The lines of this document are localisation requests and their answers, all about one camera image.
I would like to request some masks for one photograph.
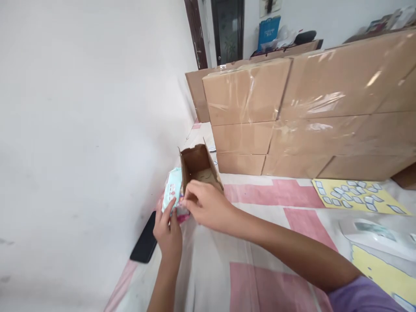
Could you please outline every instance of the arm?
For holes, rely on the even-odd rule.
[[[362,275],[351,262],[324,244],[237,209],[210,184],[192,180],[182,205],[198,223],[263,247],[327,293]]]
[[[162,261],[147,312],[173,311],[175,303],[176,278],[182,257],[182,232],[176,219],[176,208],[170,218],[174,203],[175,198],[169,203],[163,214],[161,206],[156,211],[153,235],[160,246]]]

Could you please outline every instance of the white device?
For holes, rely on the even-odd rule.
[[[416,234],[399,233],[365,219],[344,219],[339,226],[350,241],[416,261]]]

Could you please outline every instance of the purple sleeve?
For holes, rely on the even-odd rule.
[[[405,312],[376,283],[364,276],[328,294],[334,312]]]

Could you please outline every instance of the cardboard box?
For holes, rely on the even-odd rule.
[[[205,76],[211,125],[276,120],[290,63],[278,58]]]
[[[416,163],[395,174],[392,179],[403,189],[416,190]]]
[[[240,60],[233,63],[220,65],[217,68],[206,68],[185,73],[192,100],[194,102],[196,116],[198,117],[199,122],[209,122],[209,111],[207,99],[205,98],[204,86],[202,84],[202,78],[213,72],[237,68],[248,63],[250,63],[249,60]]]
[[[416,161],[416,156],[334,156],[319,179],[384,181]]]
[[[283,58],[290,55],[296,55],[301,53],[306,53],[310,51],[315,51],[318,48],[320,40],[315,40],[309,43],[302,45],[296,45],[290,48],[282,49],[279,51],[274,51],[262,55],[256,55],[250,58],[252,63],[264,62],[271,59]]]
[[[331,155],[266,155],[263,175],[313,179],[331,158]]]
[[[221,173],[260,176],[266,155],[238,155],[217,153],[218,170]]]
[[[345,148],[355,155],[416,155],[416,111],[369,116]]]
[[[344,153],[344,146],[367,118],[368,115],[278,120],[273,127],[269,154]]]
[[[198,180],[215,186],[224,193],[224,186],[217,173],[214,162],[209,154],[206,144],[198,144],[179,152],[182,167],[182,185],[185,192],[191,180]]]
[[[217,69],[207,68],[185,74],[199,122],[209,122],[208,105],[207,99],[205,98],[204,86],[202,85],[202,78],[215,71]]]
[[[376,113],[416,111],[416,69],[400,80],[381,103]]]
[[[267,154],[274,122],[213,126],[217,153]]]
[[[282,119],[373,113],[416,64],[412,32],[398,32],[293,59]]]

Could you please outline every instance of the hand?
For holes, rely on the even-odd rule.
[[[157,208],[153,235],[162,252],[162,260],[177,264],[179,268],[182,257],[182,231],[176,216],[176,208],[172,211],[175,200],[174,198],[170,201],[163,214],[162,205]]]
[[[181,203],[195,220],[212,230],[232,234],[240,210],[234,207],[214,186],[191,180]]]

